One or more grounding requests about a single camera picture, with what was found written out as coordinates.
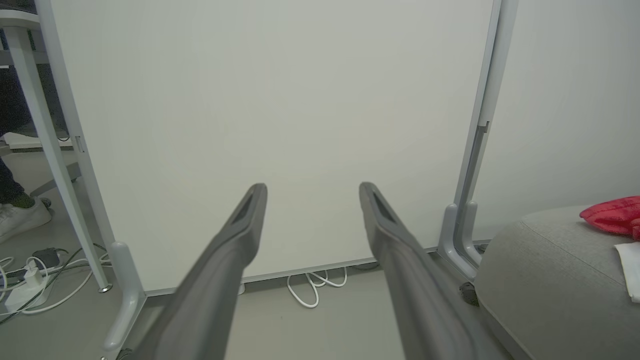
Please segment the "white cable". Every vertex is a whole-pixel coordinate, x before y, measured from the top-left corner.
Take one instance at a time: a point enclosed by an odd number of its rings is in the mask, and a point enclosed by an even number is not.
[[[80,284],[80,286],[78,286],[74,291],[72,291],[71,294],[67,295],[64,299],[58,301],[57,303],[55,303],[53,305],[49,305],[47,307],[43,307],[41,309],[37,309],[37,310],[22,310],[22,313],[23,314],[38,314],[38,313],[42,313],[44,311],[53,309],[54,307],[62,304],[63,302],[67,301],[72,296],[74,296],[77,292],[79,292],[80,289],[86,284],[86,282],[89,281],[89,278],[91,277],[91,275],[93,275],[93,272],[89,271],[89,274],[84,278],[84,281],[82,282],[82,284]]]
[[[103,266],[103,267],[111,268],[111,267],[113,267],[113,266],[111,266],[111,265],[104,265],[104,263],[109,263],[109,262],[111,262],[111,260],[110,260],[110,259],[105,259],[107,256],[109,256],[109,254],[108,254],[108,253],[107,253],[107,254],[103,254],[103,255],[99,258],[99,260],[100,260],[100,264],[102,264],[102,266]],[[38,261],[42,264],[42,266],[43,266],[43,268],[44,268],[44,272],[45,272],[45,282],[44,282],[44,284],[48,284],[48,283],[49,283],[49,271],[46,269],[46,267],[45,267],[44,263],[42,262],[42,260],[40,260],[40,259],[38,259],[38,258],[34,258],[34,257],[32,256],[32,257],[30,257],[30,258],[27,258],[27,264],[29,263],[29,259],[36,259],[36,260],[38,260]],[[0,260],[0,263],[2,263],[2,262],[4,262],[4,261],[7,261],[7,260],[9,260],[9,264],[10,264],[10,263],[13,261],[13,258],[4,258],[4,259]],[[88,261],[88,260],[87,260],[87,259],[78,259],[78,260],[75,260],[75,261],[70,262],[69,264],[67,264],[67,266],[66,266],[66,267],[68,268],[70,265],[77,264],[77,263],[80,263],[80,262],[83,262],[83,261]],[[53,268],[51,271],[52,271],[52,272],[54,272],[54,271],[59,271],[59,270],[61,270],[62,268],[63,268],[62,266],[61,266],[61,267],[58,267],[58,268]],[[0,300],[2,300],[2,298],[4,297],[4,292],[5,292],[5,291],[10,291],[10,290],[13,290],[13,289],[17,288],[18,286],[20,286],[20,285],[24,284],[24,281],[22,281],[22,282],[21,282],[21,283],[19,283],[18,285],[12,286],[11,288],[7,288],[7,287],[6,287],[6,285],[7,285],[7,283],[6,283],[6,274],[5,274],[4,270],[2,269],[2,266],[0,266],[0,273],[2,273],[3,281],[4,281],[3,289],[1,289],[1,290],[0,290],[0,291],[2,292],[2,294],[0,295]],[[74,291],[72,291],[72,292],[71,292],[69,295],[67,295],[64,299],[62,299],[62,300],[58,301],[57,303],[55,303],[55,304],[53,304],[53,305],[50,305],[50,306],[47,306],[47,307],[43,307],[43,308],[41,308],[41,309],[36,309],[36,310],[28,310],[28,309],[30,309],[30,308],[32,308],[32,307],[35,307],[35,305],[34,305],[34,306],[29,306],[29,307],[27,307],[26,309],[23,309],[23,310],[21,310],[21,311],[14,311],[14,312],[12,312],[12,313],[0,314],[0,316],[1,316],[1,315],[10,315],[10,314],[13,314],[13,313],[38,314],[38,313],[42,313],[42,312],[47,311],[47,310],[51,310],[51,309],[53,309],[54,307],[59,306],[60,304],[64,303],[64,302],[65,302],[65,301],[67,301],[68,299],[71,299],[71,297],[72,297],[72,296],[74,296],[77,292],[79,292],[79,291],[80,291],[80,289],[81,289],[81,288],[82,288],[82,287],[83,287],[83,286],[84,286],[84,285],[89,281],[89,278],[91,277],[91,275],[93,275],[93,272],[89,272],[89,274],[87,274],[87,276],[86,276],[86,278],[84,279],[84,281],[83,281],[83,282],[80,284],[80,286],[78,286]],[[43,292],[44,292],[44,289],[40,292],[40,294],[39,294],[38,298],[35,300],[34,304],[36,304],[36,303],[40,300],[40,297],[42,296],[42,293],[43,293]]]
[[[2,274],[2,293],[0,293],[0,302],[4,299],[4,292],[6,291],[6,274],[4,273],[4,269],[2,269],[2,265],[0,265],[0,274]]]
[[[333,286],[334,288],[341,288],[347,283],[347,268],[343,268],[343,269],[344,269],[344,280],[343,280],[342,284],[334,284],[333,282],[329,281],[329,277],[327,276],[326,270],[324,271],[324,276],[326,276],[326,278],[320,277],[320,276],[316,275],[315,273],[310,273],[310,274],[315,276],[315,277],[317,277],[318,279],[320,279],[325,284],[329,284],[329,285]]]
[[[4,258],[4,259],[0,260],[0,265],[1,265],[2,263],[4,263],[5,261],[9,261],[8,263],[4,264],[5,266],[9,266],[9,265],[11,265],[11,263],[13,263],[13,256],[10,256],[10,257],[8,257],[8,258]]]
[[[104,259],[108,255],[109,254],[104,254],[99,258],[101,264],[102,263],[107,263],[107,262],[110,261],[109,259]],[[88,261],[88,260],[87,259],[78,259],[78,260],[72,261],[69,264],[67,264],[67,268],[69,267],[69,265],[74,264],[74,263],[78,263],[78,262],[81,262],[81,261]],[[111,265],[103,265],[103,267],[112,267],[112,266]],[[87,283],[87,281],[89,281],[89,278],[91,277],[91,275],[93,275],[93,272],[89,271],[89,274],[87,274],[86,278],[84,278],[84,281],[80,284],[80,286],[78,286],[74,291],[72,291],[69,295],[67,295],[64,299],[58,301],[57,303],[55,303],[53,305],[50,305],[50,306],[47,306],[47,307],[43,307],[41,309],[23,310],[22,313],[23,314],[38,314],[38,313],[43,313],[44,311],[53,309],[54,307],[62,304],[63,302],[67,301],[68,299],[71,299],[72,296],[74,296],[77,292],[79,292],[80,289]]]
[[[47,284],[49,283],[49,271],[47,270],[47,265],[44,264],[44,262],[42,262],[42,260],[34,257],[34,256],[30,256],[27,258],[26,264],[27,266],[29,265],[29,260],[30,259],[34,259],[34,260],[38,260],[41,264],[42,264],[42,268],[44,268],[45,271],[45,280],[43,282],[43,286],[42,286],[42,290],[40,290],[40,293],[38,294],[38,297],[36,298],[36,300],[33,302],[33,304],[37,304],[38,301],[40,301],[40,298],[42,297],[42,294],[44,293],[44,289],[47,286]],[[17,311],[12,311],[10,313],[4,313],[4,314],[0,314],[0,316],[3,315],[11,315],[11,314],[15,314],[15,313],[21,313],[23,311],[25,311],[26,309],[29,309],[30,307],[34,307],[35,305],[32,306],[28,306],[27,308],[23,309],[23,310],[17,310]]]
[[[293,291],[293,289],[291,288],[291,285],[289,284],[289,280],[291,279],[291,276],[287,276],[287,288],[289,289],[289,292],[291,293],[291,295],[293,295],[293,297],[296,298],[296,300],[300,303],[300,305],[302,305],[302,306],[304,306],[304,307],[306,307],[308,309],[313,309],[314,307],[318,306],[318,303],[320,303],[320,296],[318,295],[317,288],[321,288],[325,284],[329,284],[329,285],[331,285],[331,286],[333,286],[335,288],[341,288],[347,283],[347,268],[344,267],[342,269],[344,270],[344,281],[342,282],[342,284],[335,284],[335,283],[329,281],[329,273],[326,270],[324,271],[324,276],[325,277],[318,276],[313,272],[305,273],[305,276],[307,277],[307,281],[308,281],[309,285],[311,285],[311,288],[314,291],[314,295],[316,296],[316,302],[313,303],[313,304],[307,304],[306,302],[302,301],[302,299],[300,299],[300,297],[296,294],[296,292]],[[311,277],[309,276],[309,274],[317,277],[322,282],[320,284],[314,283],[313,280],[311,280]]]

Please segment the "white table leg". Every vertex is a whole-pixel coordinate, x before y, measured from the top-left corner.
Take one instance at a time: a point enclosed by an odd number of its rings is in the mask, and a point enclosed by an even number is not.
[[[71,218],[71,223],[76,230],[78,240],[89,261],[93,275],[98,282],[99,292],[108,291],[112,285],[107,282],[104,272],[102,271],[102,266],[95,253],[95,247],[89,236],[89,231],[86,228],[86,222],[80,210],[76,193],[73,190],[67,167],[62,159],[62,151],[58,145],[58,138],[53,128],[53,122],[51,121],[51,115],[49,114],[44,92],[42,91],[42,84],[40,83],[40,76],[38,75],[38,69],[33,58],[33,51],[31,50],[27,29],[6,27],[4,28],[4,34],[9,45],[13,65],[20,80],[20,86],[22,87],[24,97],[29,106],[29,112],[38,131],[38,137],[42,142],[42,149],[47,156],[47,161],[51,167],[51,172],[53,173],[53,178],[56,181],[60,195],[62,196],[62,201],[65,203],[69,218]]]

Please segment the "jeans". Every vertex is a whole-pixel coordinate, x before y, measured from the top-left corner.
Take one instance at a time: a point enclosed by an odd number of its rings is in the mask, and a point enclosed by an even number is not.
[[[0,99],[0,136],[31,122],[29,107],[13,67],[0,69]],[[24,188],[13,180],[11,170],[0,158],[0,204],[7,204],[23,193]]]

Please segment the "stand leg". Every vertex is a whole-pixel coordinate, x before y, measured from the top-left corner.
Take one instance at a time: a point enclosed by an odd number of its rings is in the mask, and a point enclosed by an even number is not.
[[[477,209],[478,204],[475,201],[467,203],[466,208],[462,211],[461,231],[453,238],[456,250],[476,268],[480,267],[482,261],[482,255],[476,250],[472,237]]]
[[[440,242],[438,243],[438,254],[447,260],[462,276],[469,281],[476,278],[476,269],[469,265],[456,251],[453,244],[453,232],[456,227],[456,216],[458,207],[455,204],[447,206],[442,221],[442,230],[440,231]]]
[[[73,163],[67,166],[67,172],[69,173],[69,177],[71,178],[72,183],[74,183],[76,179],[82,175],[82,173],[80,173],[80,166],[78,165],[78,163]],[[41,187],[37,188],[36,190],[33,190],[29,194],[29,196],[30,197],[40,196],[55,187],[56,187],[56,181],[55,180],[49,181],[48,183],[43,184]]]
[[[122,289],[122,306],[115,318],[107,338],[104,340],[103,349],[106,351],[103,359],[112,360],[124,344],[124,341],[133,327],[142,306],[147,297],[140,283],[136,265],[125,243],[113,243],[109,248],[109,255],[113,264],[113,271]]]
[[[9,45],[13,65],[20,80],[22,92],[24,92],[24,97],[27,100],[31,118],[38,131],[38,137],[42,142],[42,149],[47,156],[47,161],[49,162],[53,178],[60,191],[60,196],[62,196],[62,200],[69,213],[69,218],[76,230],[78,240],[89,261],[93,275],[98,282],[99,291],[108,291],[111,289],[111,284],[107,282],[104,272],[102,271],[102,266],[100,265],[98,256],[95,253],[95,248],[89,237],[89,231],[86,228],[86,222],[80,210],[76,193],[71,185],[67,167],[62,159],[62,151],[58,145],[58,138],[53,128],[44,92],[42,91],[42,84],[40,84],[40,76],[38,75],[38,69],[33,58],[33,51],[27,29],[6,27],[4,28],[4,34]]]

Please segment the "person's leg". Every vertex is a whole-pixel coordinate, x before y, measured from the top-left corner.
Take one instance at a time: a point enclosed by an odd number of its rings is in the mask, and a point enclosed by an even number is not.
[[[15,69],[0,69],[0,136],[31,122]],[[13,179],[0,158],[0,243],[51,221],[51,214],[37,198],[32,199]]]
[[[30,208],[35,201],[24,192],[24,188],[13,180],[13,174],[0,158],[0,204],[11,204],[18,208]]]

